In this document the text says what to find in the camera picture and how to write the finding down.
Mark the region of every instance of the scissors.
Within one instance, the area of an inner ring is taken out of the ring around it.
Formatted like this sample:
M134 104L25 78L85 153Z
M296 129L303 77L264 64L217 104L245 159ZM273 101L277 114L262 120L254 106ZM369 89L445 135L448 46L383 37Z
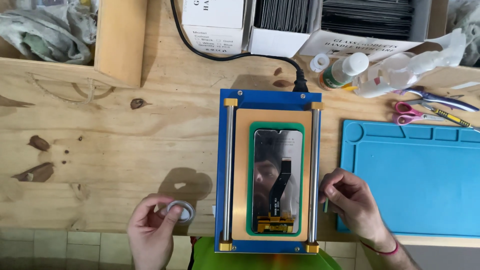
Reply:
M395 110L398 113L394 113L392 116L392 120L397 125L406 125L410 124L413 121L418 120L433 120L433 121L444 121L445 118L430 114L425 114L423 112L419 112L410 106L410 104L405 102L397 102L395 104Z

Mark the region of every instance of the lcd separator machine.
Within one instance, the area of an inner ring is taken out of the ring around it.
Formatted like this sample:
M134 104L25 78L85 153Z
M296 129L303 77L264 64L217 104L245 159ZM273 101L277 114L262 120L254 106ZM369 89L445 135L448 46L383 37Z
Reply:
M322 94L220 90L215 252L316 254Z

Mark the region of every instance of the blue silicone repair mat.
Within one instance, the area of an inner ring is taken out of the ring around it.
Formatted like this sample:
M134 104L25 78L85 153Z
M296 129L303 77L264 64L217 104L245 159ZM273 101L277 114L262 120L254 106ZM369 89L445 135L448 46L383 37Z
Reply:
M345 120L340 163L368 183L392 232L480 237L480 133Z

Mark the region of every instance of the power cord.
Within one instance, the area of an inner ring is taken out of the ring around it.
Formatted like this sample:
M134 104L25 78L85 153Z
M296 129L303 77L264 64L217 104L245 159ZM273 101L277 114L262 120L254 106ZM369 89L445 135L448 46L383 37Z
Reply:
M185 35L183 34L182 28L180 26L179 18L177 15L177 9L175 8L175 0L170 0L170 4L172 6L173 18L175 20L175 25L177 26L177 30L179 32L180 38L185 44L185 46L187 46L187 48L192 52L200 55L201 57L204 57L213 61L230 61L230 60L234 60L234 59L238 59L246 56L260 56L260 57L266 57L270 59L276 59L276 60L282 60L282 61L288 62L297 69L297 80L294 82L295 86L293 87L293 92L304 92L304 93L308 92L307 80L305 79L305 74L303 70L300 68L297 62L293 61L290 58L270 56L270 55L251 54L249 52L244 52L244 53L240 53L240 54L236 54L228 57L216 57L216 56L212 56L196 50L194 47L190 45L190 43L188 43L187 39L185 38Z

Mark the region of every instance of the red bracelet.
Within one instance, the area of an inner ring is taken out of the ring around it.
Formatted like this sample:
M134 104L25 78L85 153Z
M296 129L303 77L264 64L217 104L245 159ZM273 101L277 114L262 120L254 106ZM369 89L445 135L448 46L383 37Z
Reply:
M362 242L362 241L360 241L360 243L362 243L362 244L363 244L364 246L366 246L367 248L373 250L373 251L374 251L376 254L378 254L378 255L389 256L389 255L393 255L393 254L395 254L395 253L398 252L398 241L397 241L397 240L395 240L395 244L396 244L395 250L392 251L392 252L381 252L381 251L375 250L373 247L367 245L366 243L364 243L364 242Z

